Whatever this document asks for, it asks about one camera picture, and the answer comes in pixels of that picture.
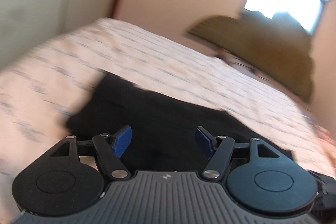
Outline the black pants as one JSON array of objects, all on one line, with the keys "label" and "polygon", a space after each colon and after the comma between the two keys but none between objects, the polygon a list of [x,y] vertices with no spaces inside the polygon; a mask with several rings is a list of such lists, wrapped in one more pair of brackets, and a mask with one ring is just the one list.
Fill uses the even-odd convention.
[{"label": "black pants", "polygon": [[180,101],[143,88],[112,73],[105,73],[91,99],[66,122],[78,140],[115,134],[130,126],[132,138],[121,156],[131,172],[197,171],[210,169],[208,157],[196,143],[198,127],[213,137],[225,135],[249,143],[260,135],[226,111]]}]

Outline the white script-print bedspread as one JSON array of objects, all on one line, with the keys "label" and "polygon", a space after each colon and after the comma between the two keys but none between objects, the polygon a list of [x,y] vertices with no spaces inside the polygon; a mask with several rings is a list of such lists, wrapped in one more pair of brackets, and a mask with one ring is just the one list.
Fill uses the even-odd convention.
[{"label": "white script-print bedspread", "polygon": [[181,101],[224,110],[294,153],[305,169],[335,176],[335,142],[284,93],[133,24],[100,19],[33,48],[1,71],[1,223],[19,210],[15,176],[66,135],[65,120],[102,72]]}]

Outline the olive tufted headboard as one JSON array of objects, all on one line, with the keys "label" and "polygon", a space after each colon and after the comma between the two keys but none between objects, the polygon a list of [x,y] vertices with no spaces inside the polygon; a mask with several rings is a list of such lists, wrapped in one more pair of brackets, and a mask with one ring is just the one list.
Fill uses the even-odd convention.
[{"label": "olive tufted headboard", "polygon": [[238,19],[211,16],[195,23],[187,32],[240,57],[310,102],[311,36],[288,13],[277,13],[272,19],[261,12],[249,12]]}]

